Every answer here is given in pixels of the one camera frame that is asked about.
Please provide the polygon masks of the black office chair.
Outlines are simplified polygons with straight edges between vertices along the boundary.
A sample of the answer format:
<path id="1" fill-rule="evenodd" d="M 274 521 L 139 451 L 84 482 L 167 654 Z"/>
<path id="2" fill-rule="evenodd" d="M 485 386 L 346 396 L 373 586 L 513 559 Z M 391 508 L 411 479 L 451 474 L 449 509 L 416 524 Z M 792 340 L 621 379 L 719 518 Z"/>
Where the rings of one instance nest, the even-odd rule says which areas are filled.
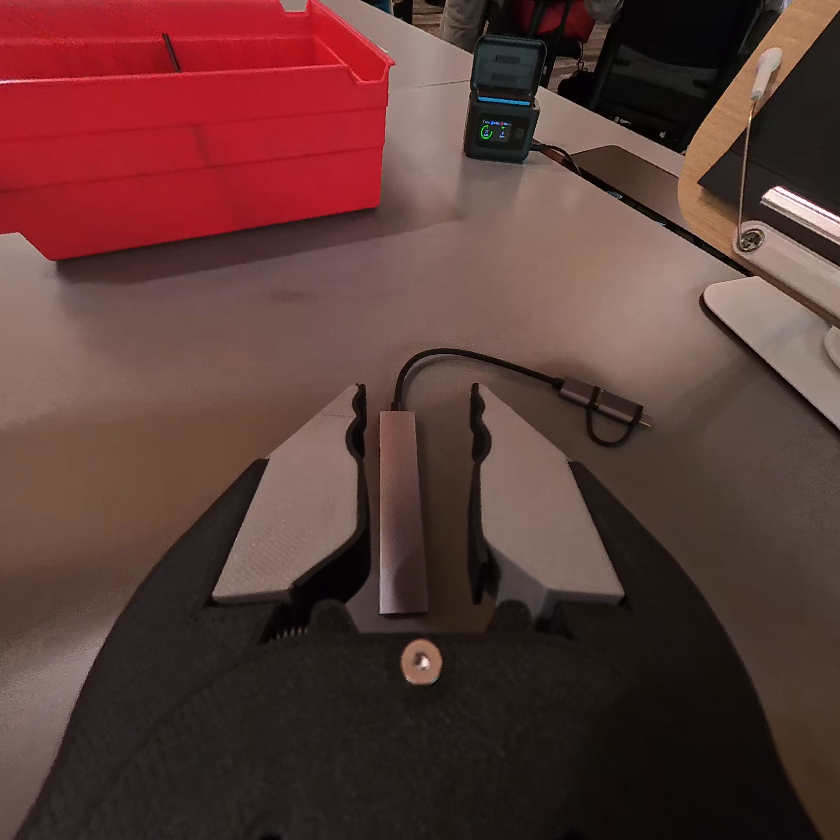
<path id="1" fill-rule="evenodd" d="M 685 146 L 790 2 L 615 2 L 591 110 Z"/>

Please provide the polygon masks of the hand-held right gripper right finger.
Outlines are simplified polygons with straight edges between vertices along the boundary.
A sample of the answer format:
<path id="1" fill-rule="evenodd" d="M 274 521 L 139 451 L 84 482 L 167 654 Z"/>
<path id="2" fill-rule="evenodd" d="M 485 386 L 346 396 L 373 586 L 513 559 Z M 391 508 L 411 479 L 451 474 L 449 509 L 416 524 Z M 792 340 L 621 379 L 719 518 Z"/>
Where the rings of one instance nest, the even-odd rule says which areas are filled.
<path id="1" fill-rule="evenodd" d="M 478 383 L 469 427 L 472 602 L 520 602 L 544 622 L 561 603 L 619 604 L 624 588 L 564 452 Z"/>

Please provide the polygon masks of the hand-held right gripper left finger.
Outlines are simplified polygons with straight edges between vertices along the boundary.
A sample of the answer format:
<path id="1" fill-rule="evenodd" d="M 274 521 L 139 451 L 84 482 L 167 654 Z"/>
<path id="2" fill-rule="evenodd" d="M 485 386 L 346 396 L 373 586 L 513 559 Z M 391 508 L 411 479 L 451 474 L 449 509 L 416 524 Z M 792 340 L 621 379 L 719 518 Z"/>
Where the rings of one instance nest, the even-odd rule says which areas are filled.
<path id="1" fill-rule="evenodd" d="M 351 600 L 371 571 L 366 390 L 354 383 L 270 453 L 213 590 L 220 605 Z"/>

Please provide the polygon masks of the wood-rimmed black monitor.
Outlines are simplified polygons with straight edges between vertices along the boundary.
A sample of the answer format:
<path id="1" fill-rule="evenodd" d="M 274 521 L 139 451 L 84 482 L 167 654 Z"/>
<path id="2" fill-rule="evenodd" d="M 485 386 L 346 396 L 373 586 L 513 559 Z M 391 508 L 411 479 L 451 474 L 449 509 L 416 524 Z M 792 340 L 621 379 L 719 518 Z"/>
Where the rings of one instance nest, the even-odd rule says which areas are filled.
<path id="1" fill-rule="evenodd" d="M 838 214 L 838 2 L 792 2 L 729 79 L 690 142 L 679 176 L 679 209 L 688 229 L 741 264 L 736 233 L 743 133 L 756 66 L 770 48 L 783 51 L 752 121 L 743 220 L 767 222 L 838 264 L 838 245 L 760 204 L 783 186 Z"/>

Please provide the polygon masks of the red plastic bin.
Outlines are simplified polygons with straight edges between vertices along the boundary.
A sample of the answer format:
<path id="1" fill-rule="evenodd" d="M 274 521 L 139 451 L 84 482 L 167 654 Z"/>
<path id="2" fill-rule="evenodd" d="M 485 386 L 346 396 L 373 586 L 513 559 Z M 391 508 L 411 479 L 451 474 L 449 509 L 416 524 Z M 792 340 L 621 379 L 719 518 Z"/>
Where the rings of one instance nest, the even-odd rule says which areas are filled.
<path id="1" fill-rule="evenodd" d="M 48 259 L 381 201 L 395 62 L 320 2 L 2 2 L 1 36 L 1 232 Z"/>

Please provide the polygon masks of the red basket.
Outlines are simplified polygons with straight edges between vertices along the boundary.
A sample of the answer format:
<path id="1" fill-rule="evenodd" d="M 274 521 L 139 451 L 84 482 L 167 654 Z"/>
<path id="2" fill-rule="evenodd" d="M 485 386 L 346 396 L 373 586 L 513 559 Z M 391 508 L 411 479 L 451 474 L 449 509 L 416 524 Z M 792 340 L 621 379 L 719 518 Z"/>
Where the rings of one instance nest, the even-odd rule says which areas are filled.
<path id="1" fill-rule="evenodd" d="M 530 35 L 532 20 L 538 11 L 538 6 L 543 3 L 542 15 L 535 34 Z M 510 23 L 512 32 L 523 37 L 543 37 L 562 28 L 563 38 L 582 43 L 589 40 L 595 27 L 595 21 L 586 12 L 583 1 L 512 1 Z"/>

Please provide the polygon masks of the grey USB hub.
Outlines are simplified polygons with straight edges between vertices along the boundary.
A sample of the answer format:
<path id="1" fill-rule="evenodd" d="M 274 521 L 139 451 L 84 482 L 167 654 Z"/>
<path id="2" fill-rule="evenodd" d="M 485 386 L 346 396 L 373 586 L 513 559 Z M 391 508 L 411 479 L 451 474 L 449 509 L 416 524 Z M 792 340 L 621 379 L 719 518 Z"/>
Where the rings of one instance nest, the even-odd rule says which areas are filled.
<path id="1" fill-rule="evenodd" d="M 428 610 L 415 414 L 380 414 L 380 614 Z"/>

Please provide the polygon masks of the dark battery charging case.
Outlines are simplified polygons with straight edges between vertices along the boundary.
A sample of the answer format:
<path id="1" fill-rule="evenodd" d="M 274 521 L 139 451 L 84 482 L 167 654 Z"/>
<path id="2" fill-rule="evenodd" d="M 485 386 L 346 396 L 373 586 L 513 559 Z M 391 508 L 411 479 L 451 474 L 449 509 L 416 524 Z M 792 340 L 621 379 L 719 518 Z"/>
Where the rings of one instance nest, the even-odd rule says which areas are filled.
<path id="1" fill-rule="evenodd" d="M 466 157 L 518 164 L 526 160 L 540 114 L 537 93 L 545 57 L 539 39 L 479 38 L 469 80 Z"/>

